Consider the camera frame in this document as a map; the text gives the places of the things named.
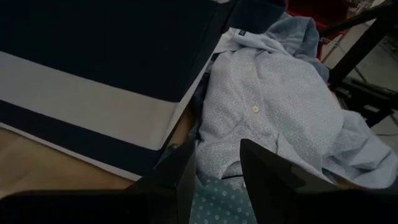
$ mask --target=shirt button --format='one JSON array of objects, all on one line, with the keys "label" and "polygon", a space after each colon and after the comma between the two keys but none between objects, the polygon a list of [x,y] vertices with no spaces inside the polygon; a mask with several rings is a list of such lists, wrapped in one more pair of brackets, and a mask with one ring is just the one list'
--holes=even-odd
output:
[{"label": "shirt button", "polygon": [[255,113],[258,113],[258,112],[260,111],[260,108],[259,108],[258,106],[253,106],[253,107],[251,108],[251,110],[252,110],[253,112],[255,112]]}]

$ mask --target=polka dot fabric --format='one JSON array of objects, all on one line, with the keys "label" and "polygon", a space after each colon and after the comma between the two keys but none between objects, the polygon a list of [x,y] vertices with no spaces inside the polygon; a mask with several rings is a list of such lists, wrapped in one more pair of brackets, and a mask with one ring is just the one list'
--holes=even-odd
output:
[{"label": "polka dot fabric", "polygon": [[257,223],[246,189],[227,181],[199,177],[195,184],[190,224]]}]

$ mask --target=red object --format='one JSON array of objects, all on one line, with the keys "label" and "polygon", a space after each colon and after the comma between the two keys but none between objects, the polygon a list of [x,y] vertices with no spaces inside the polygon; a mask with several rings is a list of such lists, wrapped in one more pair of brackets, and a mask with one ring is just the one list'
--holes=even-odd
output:
[{"label": "red object", "polygon": [[[317,30],[322,30],[347,19],[348,7],[344,0],[286,0],[287,10],[291,16],[312,17]],[[347,30],[329,35],[326,38],[333,40],[339,34],[346,34]],[[322,43],[318,46],[317,58],[322,54]]]}]

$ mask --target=cloth pile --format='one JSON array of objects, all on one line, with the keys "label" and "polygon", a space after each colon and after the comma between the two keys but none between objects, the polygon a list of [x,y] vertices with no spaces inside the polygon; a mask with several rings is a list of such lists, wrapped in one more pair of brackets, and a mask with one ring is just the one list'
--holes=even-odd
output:
[{"label": "cloth pile", "polygon": [[328,172],[369,188],[393,183],[396,155],[333,99],[328,70],[315,58],[318,39],[311,18],[286,14],[265,34],[222,36],[203,102],[200,174],[242,175],[239,142],[248,138],[333,183]]}]

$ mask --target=wooden table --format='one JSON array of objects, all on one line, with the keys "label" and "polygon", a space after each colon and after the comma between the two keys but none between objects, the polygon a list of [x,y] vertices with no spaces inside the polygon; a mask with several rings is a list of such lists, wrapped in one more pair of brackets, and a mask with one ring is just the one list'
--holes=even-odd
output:
[{"label": "wooden table", "polygon": [[[193,126],[185,110],[169,144]],[[0,198],[21,190],[124,189],[134,183],[87,162],[0,128]]]}]

